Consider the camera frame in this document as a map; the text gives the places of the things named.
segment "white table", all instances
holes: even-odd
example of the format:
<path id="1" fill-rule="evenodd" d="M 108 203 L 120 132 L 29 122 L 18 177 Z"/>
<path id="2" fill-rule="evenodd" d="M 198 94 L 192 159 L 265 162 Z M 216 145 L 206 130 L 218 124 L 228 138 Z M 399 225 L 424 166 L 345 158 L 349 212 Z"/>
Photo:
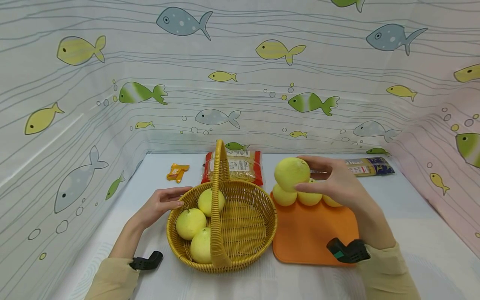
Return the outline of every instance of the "white table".
<path id="1" fill-rule="evenodd" d="M 83 299 L 101 260 L 106 258 L 123 225 L 155 189 L 200 183 L 204 154 L 147 155 L 98 230 L 79 254 L 54 299 Z M 270 192 L 277 162 L 289 154 L 262 156 L 265 190 Z M 364 155 L 327 155 L 360 158 Z M 424 300 L 478 299 L 480 261 L 423 200 L 391 160 L 395 175 L 361 178 L 384 210 Z M 182 183 L 167 181 L 172 163 L 190 165 Z M 282 300 L 364 299 L 355 269 L 283 264 L 271 247 L 259 261 L 236 273 L 211 275 L 188 268 L 170 250 L 166 220 L 161 217 L 142 236 L 136 256 L 159 250 L 164 260 L 143 272 L 132 300 Z"/>

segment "beige sleeve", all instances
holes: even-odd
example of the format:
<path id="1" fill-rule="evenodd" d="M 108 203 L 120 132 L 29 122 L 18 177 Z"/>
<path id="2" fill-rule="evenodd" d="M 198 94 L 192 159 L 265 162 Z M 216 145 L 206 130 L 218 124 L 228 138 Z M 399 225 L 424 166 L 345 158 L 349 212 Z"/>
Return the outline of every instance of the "beige sleeve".
<path id="1" fill-rule="evenodd" d="M 357 264 L 367 300 L 420 300 L 398 243 L 378 250 L 365 245 L 370 259 Z"/>
<path id="2" fill-rule="evenodd" d="M 128 258 L 107 258 L 93 278 L 85 300 L 128 300 L 137 286 L 140 271 L 133 270 Z"/>

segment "orange tray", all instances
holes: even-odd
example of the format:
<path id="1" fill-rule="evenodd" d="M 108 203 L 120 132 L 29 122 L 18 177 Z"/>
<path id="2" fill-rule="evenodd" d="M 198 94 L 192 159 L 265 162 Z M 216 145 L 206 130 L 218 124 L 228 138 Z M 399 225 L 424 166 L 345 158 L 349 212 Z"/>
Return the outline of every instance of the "orange tray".
<path id="1" fill-rule="evenodd" d="M 333 238 L 339 238 L 345 245 L 359 238 L 357 220 L 350 209 L 330 207 L 324 201 L 306 206 L 298 199 L 290 206 L 280 206 L 276 202 L 275 206 L 278 227 L 273 239 L 273 253 L 279 261 L 354 266 L 339 262 L 326 247 Z"/>

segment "wicker basket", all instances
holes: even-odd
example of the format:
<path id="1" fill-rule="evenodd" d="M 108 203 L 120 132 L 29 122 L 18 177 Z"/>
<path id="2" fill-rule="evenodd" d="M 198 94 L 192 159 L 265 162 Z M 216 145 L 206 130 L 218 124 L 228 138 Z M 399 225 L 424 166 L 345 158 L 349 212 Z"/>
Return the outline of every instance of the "wicker basket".
<path id="1" fill-rule="evenodd" d="M 230 180 L 227 153 L 222 140 L 216 144 L 214 176 L 192 188 L 181 198 L 182 208 L 170 212 L 167 221 L 167 239 L 173 253 L 185 264 L 209 273 L 241 270 L 253 264 L 273 240 L 277 227 L 275 205 L 260 187 L 243 180 Z M 211 230 L 211 264 L 198 264 L 190 254 L 190 241 L 182 239 L 175 224 L 180 213 L 197 208 L 200 194 L 212 188 L 212 216 L 207 218 Z M 218 211 L 218 191 L 225 197 L 225 206 Z"/>

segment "fish pattern wallpaper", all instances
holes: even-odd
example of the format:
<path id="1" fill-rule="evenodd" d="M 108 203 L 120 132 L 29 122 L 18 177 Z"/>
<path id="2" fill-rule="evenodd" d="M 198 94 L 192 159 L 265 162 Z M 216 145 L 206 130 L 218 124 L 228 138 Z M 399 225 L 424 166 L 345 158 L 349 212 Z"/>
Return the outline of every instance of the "fish pattern wallpaper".
<path id="1" fill-rule="evenodd" d="M 480 1 L 0 1 L 0 298 L 147 153 L 385 154 L 480 256 Z"/>

